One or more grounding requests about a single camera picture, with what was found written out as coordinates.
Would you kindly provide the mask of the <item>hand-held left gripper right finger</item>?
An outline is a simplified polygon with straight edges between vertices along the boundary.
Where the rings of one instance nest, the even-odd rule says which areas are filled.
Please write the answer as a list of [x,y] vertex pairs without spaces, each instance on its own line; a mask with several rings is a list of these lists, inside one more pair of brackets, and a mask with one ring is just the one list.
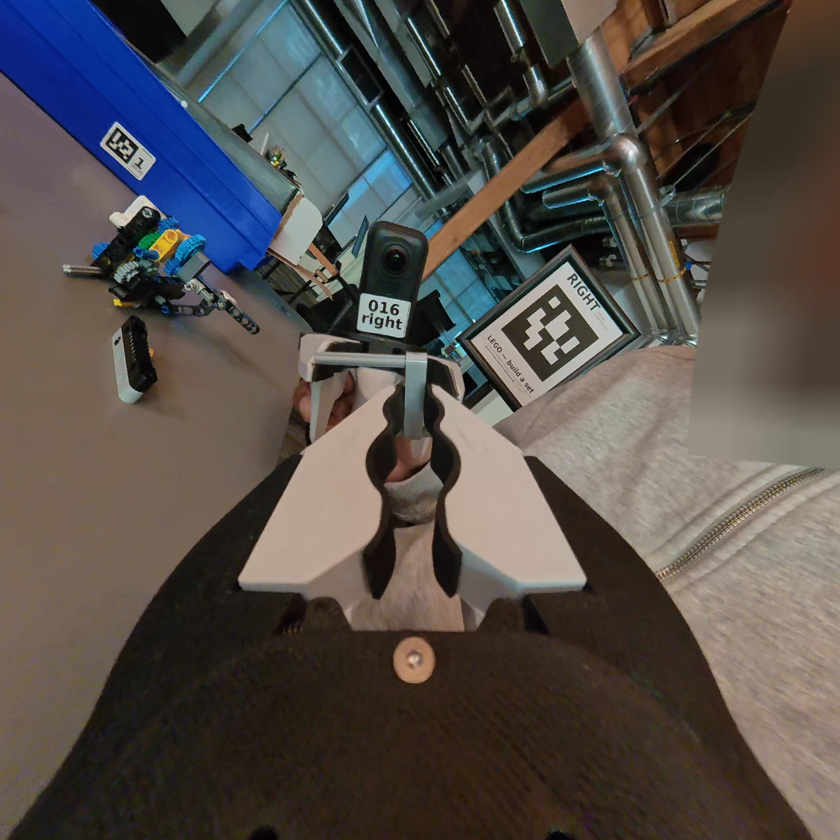
[[433,566],[446,595],[519,599],[577,592],[585,573],[521,450],[442,387],[424,421],[437,497]]

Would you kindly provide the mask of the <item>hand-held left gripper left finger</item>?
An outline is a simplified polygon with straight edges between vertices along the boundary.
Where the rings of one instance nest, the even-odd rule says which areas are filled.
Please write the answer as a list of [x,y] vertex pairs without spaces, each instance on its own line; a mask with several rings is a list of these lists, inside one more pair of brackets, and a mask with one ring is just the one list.
[[249,592],[380,599],[396,561],[385,480],[403,389],[389,385],[309,446],[238,577]]

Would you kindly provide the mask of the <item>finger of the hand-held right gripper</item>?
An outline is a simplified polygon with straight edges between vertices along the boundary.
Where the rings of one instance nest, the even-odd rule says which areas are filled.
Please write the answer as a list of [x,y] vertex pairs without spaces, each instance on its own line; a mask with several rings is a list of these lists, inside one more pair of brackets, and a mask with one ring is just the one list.
[[440,358],[427,358],[427,385],[436,385],[454,397],[464,401],[466,384],[457,362]]
[[348,369],[326,365],[321,372],[313,358],[322,353],[355,353],[358,341],[342,339],[325,333],[309,332],[301,336],[298,353],[298,375],[311,386],[309,441],[316,442],[328,430],[334,404],[340,399],[347,380]]

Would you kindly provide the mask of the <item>grey lego axle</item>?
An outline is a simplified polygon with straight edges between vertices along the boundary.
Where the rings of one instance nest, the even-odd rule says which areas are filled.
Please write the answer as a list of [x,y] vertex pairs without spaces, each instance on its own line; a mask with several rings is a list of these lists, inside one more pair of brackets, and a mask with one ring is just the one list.
[[320,352],[312,356],[311,362],[313,365],[343,368],[402,371],[406,368],[407,354]]

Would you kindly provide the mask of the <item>person's right forearm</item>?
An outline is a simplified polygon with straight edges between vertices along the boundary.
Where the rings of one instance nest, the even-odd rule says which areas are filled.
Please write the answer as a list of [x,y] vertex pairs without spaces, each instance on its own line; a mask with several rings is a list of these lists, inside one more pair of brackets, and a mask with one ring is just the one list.
[[433,522],[442,488],[430,464],[404,480],[385,483],[395,525],[406,528]]

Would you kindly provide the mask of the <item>black lego beam with pin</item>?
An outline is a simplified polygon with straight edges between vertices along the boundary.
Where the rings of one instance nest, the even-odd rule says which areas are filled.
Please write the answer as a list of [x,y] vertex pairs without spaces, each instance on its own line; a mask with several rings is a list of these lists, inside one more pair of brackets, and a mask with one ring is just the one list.
[[111,336],[111,348],[118,397],[135,404],[158,382],[145,322],[129,316]]

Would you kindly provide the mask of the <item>colourful lego gear model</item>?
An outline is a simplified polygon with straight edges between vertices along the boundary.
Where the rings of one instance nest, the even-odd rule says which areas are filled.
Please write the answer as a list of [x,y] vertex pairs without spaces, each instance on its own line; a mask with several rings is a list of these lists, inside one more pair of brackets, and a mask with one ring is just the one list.
[[113,238],[91,248],[89,265],[63,265],[65,276],[107,282],[117,308],[196,319],[223,312],[248,333],[259,333],[257,322],[227,291],[205,281],[209,258],[204,236],[186,234],[173,216],[144,195],[109,220],[115,227]]

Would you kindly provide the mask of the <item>black framed marker sign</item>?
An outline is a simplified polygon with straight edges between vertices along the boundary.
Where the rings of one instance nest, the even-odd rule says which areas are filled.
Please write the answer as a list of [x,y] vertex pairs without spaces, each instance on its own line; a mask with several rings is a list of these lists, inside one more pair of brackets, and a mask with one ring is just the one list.
[[641,337],[568,246],[463,331],[457,343],[516,412]]

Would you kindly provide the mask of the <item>wooden ceiling beam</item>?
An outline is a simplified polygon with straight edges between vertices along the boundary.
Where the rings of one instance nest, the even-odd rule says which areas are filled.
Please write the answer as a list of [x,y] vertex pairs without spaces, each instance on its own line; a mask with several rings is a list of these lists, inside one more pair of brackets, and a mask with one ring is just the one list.
[[[609,81],[619,79],[629,90],[652,81],[677,62],[710,45],[751,16],[769,9],[770,1],[709,1],[678,20],[651,46],[628,60],[624,67],[607,70]],[[553,119],[527,146],[437,232],[429,242],[423,270],[428,278],[466,242],[526,180],[536,175],[593,117],[586,118],[581,104],[573,103]]]

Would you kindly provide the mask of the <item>silver ventilation ducts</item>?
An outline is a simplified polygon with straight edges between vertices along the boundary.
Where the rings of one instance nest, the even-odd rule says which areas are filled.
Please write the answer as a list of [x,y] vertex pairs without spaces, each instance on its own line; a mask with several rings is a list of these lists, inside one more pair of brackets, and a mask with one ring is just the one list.
[[672,339],[695,346],[700,311],[676,229],[718,224],[727,188],[675,194],[656,186],[653,162],[631,124],[620,80],[607,78],[609,67],[612,60],[598,34],[574,52],[570,86],[582,100],[573,103],[595,120],[517,190],[541,195],[563,187],[582,201],[600,200],[601,215],[565,220],[520,237],[514,194],[489,220],[498,217],[511,246],[529,253],[593,235],[610,223],[626,268],[641,277],[642,302],[655,310],[647,332],[662,343]]

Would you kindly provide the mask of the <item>blue plastic bin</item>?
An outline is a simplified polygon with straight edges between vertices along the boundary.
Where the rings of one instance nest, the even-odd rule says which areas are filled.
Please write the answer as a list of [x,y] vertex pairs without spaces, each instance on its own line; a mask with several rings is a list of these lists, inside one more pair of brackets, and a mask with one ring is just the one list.
[[2,2],[2,73],[221,270],[278,257],[301,194],[89,2]]

